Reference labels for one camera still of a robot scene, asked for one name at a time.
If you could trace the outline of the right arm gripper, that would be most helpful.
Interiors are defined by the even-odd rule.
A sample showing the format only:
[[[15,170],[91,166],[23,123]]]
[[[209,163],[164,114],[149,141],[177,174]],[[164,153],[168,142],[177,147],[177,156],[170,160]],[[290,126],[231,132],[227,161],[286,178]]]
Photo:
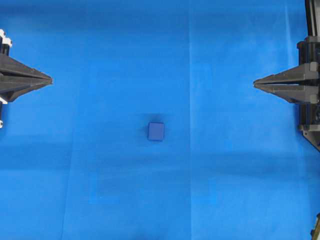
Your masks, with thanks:
[[[257,79],[253,86],[299,106],[299,130],[320,149],[320,90],[318,86],[288,85],[319,78],[320,38],[308,36],[297,44],[299,66]]]

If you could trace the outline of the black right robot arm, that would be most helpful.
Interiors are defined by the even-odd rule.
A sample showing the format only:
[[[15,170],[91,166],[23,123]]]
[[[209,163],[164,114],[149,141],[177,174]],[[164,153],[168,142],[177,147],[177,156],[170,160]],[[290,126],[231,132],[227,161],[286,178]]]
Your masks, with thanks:
[[[256,89],[299,105],[299,130],[320,149],[320,2],[306,0],[308,36],[297,43],[298,66],[257,79]]]

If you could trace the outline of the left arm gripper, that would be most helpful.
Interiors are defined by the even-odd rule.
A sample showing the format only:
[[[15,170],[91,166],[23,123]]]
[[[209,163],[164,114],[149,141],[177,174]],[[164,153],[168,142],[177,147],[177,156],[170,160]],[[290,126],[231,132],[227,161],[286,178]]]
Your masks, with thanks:
[[[10,77],[24,77],[28,79],[0,80],[0,127],[3,127],[2,107],[13,102],[18,97],[31,91],[53,84],[53,79],[45,73],[31,68],[9,57],[12,40],[0,29],[0,73]]]

